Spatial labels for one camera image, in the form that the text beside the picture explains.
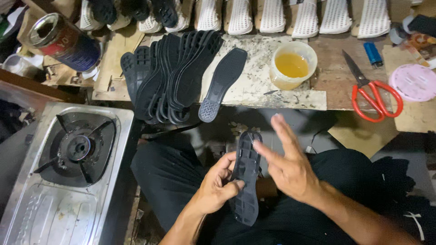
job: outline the knee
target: knee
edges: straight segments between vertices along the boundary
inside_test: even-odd
[[[134,173],[144,170],[149,171],[153,168],[153,165],[161,162],[159,158],[164,156],[163,151],[163,147],[156,142],[147,142],[146,144],[138,146],[130,168]]]
[[[322,152],[316,156],[313,166],[321,180],[347,183],[365,178],[371,169],[371,161],[363,153],[352,149]]]

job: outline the fingernail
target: fingernail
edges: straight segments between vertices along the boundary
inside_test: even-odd
[[[253,147],[257,148],[260,146],[260,142],[258,140],[253,140]]]
[[[283,116],[282,113],[279,114],[278,119],[279,119],[281,122],[286,123],[286,121],[285,121],[285,117]]]
[[[242,190],[245,186],[245,182],[243,180],[237,180],[236,184],[238,185],[239,189]]]

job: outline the hand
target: hand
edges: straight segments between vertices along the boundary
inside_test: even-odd
[[[236,152],[231,152],[225,154],[211,167],[200,188],[189,201],[193,209],[200,214],[211,214],[218,211],[228,199],[242,190],[245,185],[244,181],[228,182],[232,176],[235,161]]]
[[[282,114],[272,116],[271,126],[282,141],[285,155],[272,151],[259,141],[253,143],[254,149],[266,158],[268,172],[283,193],[307,204],[316,201],[321,192],[320,181],[302,152],[297,136]]]

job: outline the pink plastic lid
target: pink plastic lid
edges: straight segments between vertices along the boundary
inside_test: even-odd
[[[389,85],[407,101],[431,100],[436,96],[436,73],[418,64],[402,65],[392,73]]]

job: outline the blue lighter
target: blue lighter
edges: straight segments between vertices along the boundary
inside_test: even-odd
[[[368,55],[369,62],[374,68],[383,66],[382,58],[380,57],[380,54],[378,53],[374,43],[364,43],[363,47]]]

